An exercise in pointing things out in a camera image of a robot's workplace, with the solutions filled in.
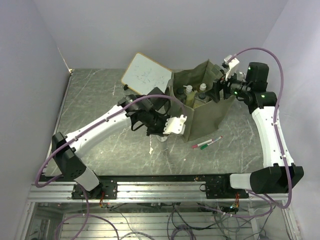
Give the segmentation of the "olive canvas bag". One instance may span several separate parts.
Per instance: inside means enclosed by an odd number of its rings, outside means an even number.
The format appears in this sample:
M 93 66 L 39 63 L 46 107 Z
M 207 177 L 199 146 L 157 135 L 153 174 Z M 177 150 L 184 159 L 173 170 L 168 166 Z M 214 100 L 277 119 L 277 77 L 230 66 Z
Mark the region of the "olive canvas bag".
M 177 88 L 187 85 L 197 88 L 202 83 L 205 83 L 207 88 L 211 89 L 213 81 L 223 76 L 221 70 L 222 68 L 219 65 L 206 60 L 193 69 L 173 72 L 167 83 L 165 94 L 177 98 Z M 222 98 L 218 103 L 211 100 L 196 108 L 185 105 L 187 120 L 182 135 L 183 141 L 185 143 L 194 141 L 217 131 L 219 124 L 228 114 L 235 99 L 234 96 L 228 99 Z

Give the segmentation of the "clear square bottle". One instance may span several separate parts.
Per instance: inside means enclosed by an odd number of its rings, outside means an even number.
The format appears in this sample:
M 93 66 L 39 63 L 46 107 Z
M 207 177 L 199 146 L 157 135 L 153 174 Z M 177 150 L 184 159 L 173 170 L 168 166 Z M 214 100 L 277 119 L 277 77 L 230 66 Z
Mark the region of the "clear square bottle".
M 210 98 L 204 92 L 197 92 L 194 96 L 193 108 L 206 104 Z
M 187 95 L 185 93 L 185 88 L 184 87 L 179 87 L 175 91 L 175 97 L 182 102 L 183 104 L 186 103 Z

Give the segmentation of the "amber bottle white cap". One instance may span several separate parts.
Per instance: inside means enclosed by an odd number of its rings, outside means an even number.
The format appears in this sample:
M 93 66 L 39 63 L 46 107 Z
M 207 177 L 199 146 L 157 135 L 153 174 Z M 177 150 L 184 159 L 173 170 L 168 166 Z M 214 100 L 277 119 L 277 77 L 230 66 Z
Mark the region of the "amber bottle white cap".
M 199 93 L 203 93 L 203 92 L 206 91 L 206 89 L 207 89 L 207 85 L 205 83 L 201 83 L 200 86 L 199 86 L 198 92 Z

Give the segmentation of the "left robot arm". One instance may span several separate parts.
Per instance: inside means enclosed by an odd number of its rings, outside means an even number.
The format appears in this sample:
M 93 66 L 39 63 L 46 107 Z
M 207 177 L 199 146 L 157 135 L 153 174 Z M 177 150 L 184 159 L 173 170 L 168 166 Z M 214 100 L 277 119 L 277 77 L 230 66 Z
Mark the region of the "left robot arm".
M 73 180 L 83 187 L 82 196 L 97 199 L 111 192 L 93 170 L 81 158 L 98 143 L 126 128 L 136 131 L 146 127 L 147 136 L 163 136 L 169 116 L 159 110 L 169 102 L 159 88 L 143 95 L 129 94 L 123 97 L 107 113 L 88 125 L 66 135 L 57 132 L 52 137 L 51 150 L 57 153 L 53 159 L 66 180 Z

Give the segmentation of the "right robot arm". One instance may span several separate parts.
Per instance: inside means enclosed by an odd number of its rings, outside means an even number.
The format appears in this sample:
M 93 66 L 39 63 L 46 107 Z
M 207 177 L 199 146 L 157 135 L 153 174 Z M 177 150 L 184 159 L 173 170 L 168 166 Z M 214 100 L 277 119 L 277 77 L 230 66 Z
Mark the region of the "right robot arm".
M 226 73 L 214 80 L 211 92 L 215 102 L 219 94 L 227 100 L 236 97 L 244 102 L 257 127 L 263 153 L 263 168 L 252 173 L 232 173 L 230 180 L 220 186 L 221 194 L 233 197 L 238 189 L 250 190 L 256 194 L 289 194 L 304 176 L 301 166 L 294 163 L 282 132 L 277 95 L 267 91 L 269 66 L 251 62 L 246 76 L 238 79 L 239 61 L 225 60 Z

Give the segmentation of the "yellow-green pump bottle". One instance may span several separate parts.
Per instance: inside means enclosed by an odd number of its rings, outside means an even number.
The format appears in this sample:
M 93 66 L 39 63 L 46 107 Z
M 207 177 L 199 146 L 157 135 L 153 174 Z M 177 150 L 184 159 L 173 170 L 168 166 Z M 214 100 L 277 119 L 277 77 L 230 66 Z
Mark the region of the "yellow-green pump bottle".
M 194 97 L 195 97 L 195 92 L 193 91 L 193 86 L 192 85 L 184 85 L 185 88 L 185 105 L 192 108 L 194 104 Z

